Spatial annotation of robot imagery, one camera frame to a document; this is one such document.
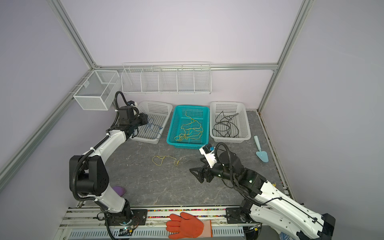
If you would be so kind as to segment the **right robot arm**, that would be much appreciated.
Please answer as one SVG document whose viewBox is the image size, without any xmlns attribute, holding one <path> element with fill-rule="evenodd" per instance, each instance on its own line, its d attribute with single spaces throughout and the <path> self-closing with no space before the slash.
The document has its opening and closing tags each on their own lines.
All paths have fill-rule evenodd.
<svg viewBox="0 0 384 240">
<path fill-rule="evenodd" d="M 220 178 L 244 198 L 235 221 L 266 224 L 293 240 L 332 239 L 333 216 L 316 213 L 285 195 L 261 174 L 244 167 L 225 143 L 207 144 L 199 151 L 204 166 L 190 169 L 196 179 L 209 183 Z"/>
</svg>

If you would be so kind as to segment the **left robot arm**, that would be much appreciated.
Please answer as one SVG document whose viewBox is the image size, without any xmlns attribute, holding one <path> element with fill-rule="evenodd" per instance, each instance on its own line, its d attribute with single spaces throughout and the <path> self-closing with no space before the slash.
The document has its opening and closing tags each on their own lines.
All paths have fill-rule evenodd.
<svg viewBox="0 0 384 240">
<path fill-rule="evenodd" d="M 69 185 L 75 200 L 96 203 L 107 223 L 118 219 L 126 226 L 134 217 L 130 203 L 111 187 L 105 163 L 120 145 L 139 134 L 139 128 L 148 123 L 148 115 L 141 113 L 134 101 L 127 101 L 121 91 L 116 92 L 114 102 L 117 114 L 105 137 L 83 155 L 70 158 Z"/>
</svg>

